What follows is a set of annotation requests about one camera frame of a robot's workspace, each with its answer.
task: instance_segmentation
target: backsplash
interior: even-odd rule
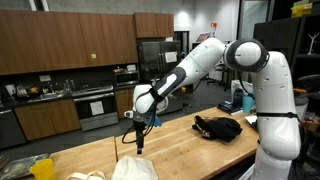
[[[67,79],[73,80],[76,86],[78,83],[101,80],[112,81],[114,85],[113,69],[118,67],[125,68],[126,65],[0,76],[0,92],[1,94],[8,95],[5,88],[7,84],[22,85],[24,88],[33,86],[47,87],[48,82],[40,82],[39,75],[50,75],[51,81],[49,83],[56,89],[62,89],[63,83]]]

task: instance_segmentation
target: doorway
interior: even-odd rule
[[[182,59],[189,54],[189,31],[174,31],[174,41],[180,41]]]

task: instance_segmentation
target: dishwasher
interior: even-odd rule
[[[11,108],[0,110],[0,149],[26,142],[20,124]]]

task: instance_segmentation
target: sink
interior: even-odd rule
[[[60,97],[63,97],[63,94],[48,93],[48,94],[42,94],[34,99],[29,100],[28,102],[45,101],[45,100],[56,99]]]

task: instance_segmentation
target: microwave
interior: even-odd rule
[[[139,83],[140,76],[138,71],[124,71],[115,73],[116,86],[124,86]]]

